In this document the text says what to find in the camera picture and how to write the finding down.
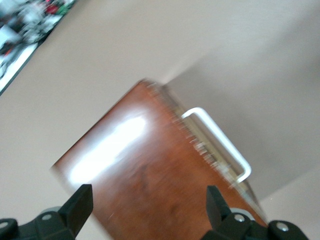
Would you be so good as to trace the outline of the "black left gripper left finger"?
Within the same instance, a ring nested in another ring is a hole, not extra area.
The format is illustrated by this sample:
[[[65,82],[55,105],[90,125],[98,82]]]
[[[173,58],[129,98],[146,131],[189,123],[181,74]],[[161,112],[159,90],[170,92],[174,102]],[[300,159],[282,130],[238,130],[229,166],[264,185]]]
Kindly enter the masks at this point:
[[[74,240],[93,211],[93,187],[83,184],[58,210],[45,210],[30,222],[0,220],[2,240]]]

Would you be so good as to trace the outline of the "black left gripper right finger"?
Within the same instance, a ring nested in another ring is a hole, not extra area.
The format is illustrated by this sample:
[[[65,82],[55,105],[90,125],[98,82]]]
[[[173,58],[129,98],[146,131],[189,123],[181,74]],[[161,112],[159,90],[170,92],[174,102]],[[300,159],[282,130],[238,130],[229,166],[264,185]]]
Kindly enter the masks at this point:
[[[206,189],[206,212],[212,229],[203,240],[307,240],[308,237],[295,224],[273,220],[262,226],[245,214],[243,209],[232,211],[219,189],[209,185]]]

